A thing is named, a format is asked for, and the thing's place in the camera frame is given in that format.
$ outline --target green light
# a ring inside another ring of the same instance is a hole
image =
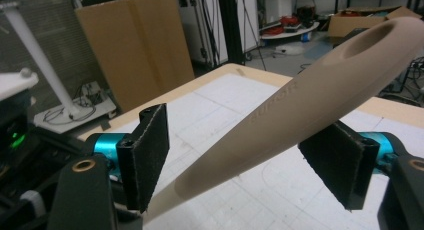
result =
[[[18,139],[16,139],[16,141],[14,141],[10,146],[12,147],[12,148],[17,148],[17,147],[19,147],[19,145],[21,145],[22,144],[22,142],[25,140],[25,134],[24,135],[22,135],[20,138],[18,138]]]

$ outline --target black pole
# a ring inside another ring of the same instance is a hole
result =
[[[244,64],[236,0],[218,0],[227,46],[228,62]]]

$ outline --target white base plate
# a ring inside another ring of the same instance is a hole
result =
[[[87,123],[93,119],[96,119],[106,114],[109,114],[109,117],[112,118],[115,114],[114,111],[116,110],[116,106],[110,98],[107,98],[102,103],[97,104],[95,106],[95,111],[92,114],[91,114],[91,112],[93,111],[92,107],[87,107],[87,108],[78,107],[78,108],[81,109],[81,112],[78,114],[78,116],[74,117],[74,120],[70,119],[68,116],[62,113],[61,110],[63,109],[63,106],[60,105],[35,115],[34,124],[37,127],[42,127],[53,132],[64,133],[66,131],[69,131],[73,128],[81,126],[84,123]]]

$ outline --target beige handle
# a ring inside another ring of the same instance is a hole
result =
[[[424,46],[415,18],[386,21],[319,59],[221,138],[150,203],[147,221],[274,157],[376,95]]]

